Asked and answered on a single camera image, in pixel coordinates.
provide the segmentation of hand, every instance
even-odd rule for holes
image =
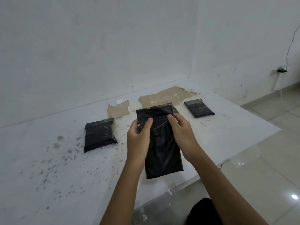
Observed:
[[[127,160],[126,163],[133,164],[143,169],[150,143],[150,128],[153,118],[145,122],[141,131],[137,126],[137,120],[134,120],[127,132]]]
[[[195,138],[194,132],[188,120],[186,120],[181,114],[173,113],[168,115],[168,121],[170,122],[175,141],[181,149],[185,159],[189,162],[195,157],[201,148]]]

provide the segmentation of tile floor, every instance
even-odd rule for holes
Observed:
[[[224,163],[221,171],[269,224],[300,224],[300,89],[248,111],[282,130]],[[137,208],[133,224],[184,224],[204,197],[208,193],[198,180]]]

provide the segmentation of baseboard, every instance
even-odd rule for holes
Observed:
[[[295,83],[293,85],[290,85],[290,86],[287,86],[287,87],[283,88],[282,89],[282,93],[291,91],[291,90],[293,90],[295,88],[298,88],[298,87],[300,87],[300,82],[297,82],[297,83]],[[241,105],[241,107],[244,108],[244,109],[248,109],[248,108],[253,107],[253,106],[255,106],[255,105],[257,105],[257,104],[259,104],[261,102],[264,102],[266,100],[269,100],[269,99],[274,98],[274,97],[279,96],[279,95],[280,95],[280,90],[277,90],[277,91],[274,91],[274,92],[272,92],[270,94],[267,94],[267,95],[265,95],[265,96],[263,96],[261,98],[258,98],[258,99],[254,100],[254,101],[251,101],[249,103]]]

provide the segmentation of person's left arm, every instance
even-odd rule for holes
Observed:
[[[127,132],[127,159],[100,225],[130,224],[137,193],[137,184],[145,166],[153,119],[146,121],[140,132],[137,120]]]

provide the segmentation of white wall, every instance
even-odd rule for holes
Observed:
[[[0,0],[0,127],[190,74],[198,0]]]
[[[245,104],[272,92],[300,23],[300,0],[199,0],[191,78]],[[300,81],[300,30],[283,87]]]

